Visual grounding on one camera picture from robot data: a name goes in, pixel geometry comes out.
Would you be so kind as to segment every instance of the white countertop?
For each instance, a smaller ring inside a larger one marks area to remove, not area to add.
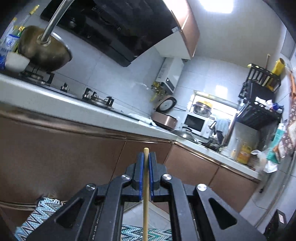
[[[129,117],[93,106],[51,90],[0,74],[0,102],[88,125],[150,137],[175,140],[227,166],[260,180],[257,172],[206,147]]]

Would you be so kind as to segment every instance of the tiled floor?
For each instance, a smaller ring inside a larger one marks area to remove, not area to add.
[[[149,202],[148,216],[148,228],[170,229],[169,215],[151,202]],[[143,227],[143,203],[140,202],[135,207],[126,211],[123,214],[122,224]]]

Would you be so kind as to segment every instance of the pot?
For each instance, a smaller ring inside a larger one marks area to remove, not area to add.
[[[174,133],[180,137],[183,137],[189,141],[197,142],[197,140],[192,136],[192,129],[190,129],[189,127],[183,126],[181,130],[174,130],[174,131],[172,131],[172,133]]]
[[[46,72],[63,67],[72,59],[69,47],[52,30],[74,0],[63,0],[44,29],[37,26],[26,27],[18,43],[18,52]]]

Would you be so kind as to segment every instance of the microwave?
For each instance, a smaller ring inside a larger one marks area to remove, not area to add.
[[[183,119],[180,120],[180,127],[187,126],[192,129],[193,134],[209,138],[212,133],[210,126],[214,123],[214,121],[215,120],[210,118],[186,111]]]

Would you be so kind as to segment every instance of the silver bolt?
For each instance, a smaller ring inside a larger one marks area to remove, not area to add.
[[[122,178],[123,180],[130,180],[130,179],[131,179],[131,177],[130,177],[129,175],[127,175],[127,174],[123,174],[123,175],[121,176],[121,178]]]
[[[92,191],[92,190],[96,189],[96,186],[94,184],[92,184],[92,183],[89,183],[89,184],[86,185],[86,189],[88,191]]]
[[[163,174],[163,179],[168,181],[172,179],[172,176],[170,174]]]
[[[207,186],[205,184],[198,184],[197,189],[203,192],[207,189]]]

